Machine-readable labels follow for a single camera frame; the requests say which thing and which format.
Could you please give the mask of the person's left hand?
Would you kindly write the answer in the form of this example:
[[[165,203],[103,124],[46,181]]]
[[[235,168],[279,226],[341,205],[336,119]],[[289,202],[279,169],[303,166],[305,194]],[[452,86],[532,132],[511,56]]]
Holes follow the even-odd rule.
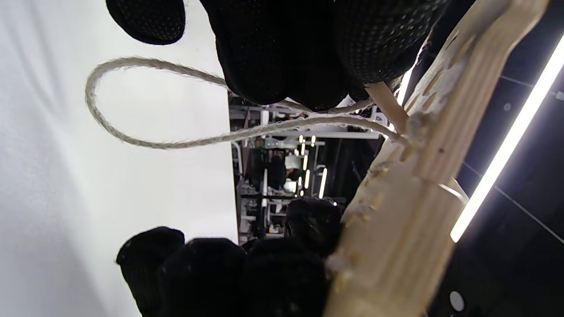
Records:
[[[228,88],[322,112],[403,76],[449,0],[202,0]]]

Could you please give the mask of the person's right hand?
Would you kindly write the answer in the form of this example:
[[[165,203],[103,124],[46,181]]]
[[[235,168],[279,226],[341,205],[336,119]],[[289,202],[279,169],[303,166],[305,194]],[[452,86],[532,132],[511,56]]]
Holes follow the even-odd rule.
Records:
[[[223,237],[185,242],[178,229],[149,229],[119,249],[119,265],[143,317],[321,317],[331,279],[325,260],[344,209],[302,197],[285,234],[237,245]]]

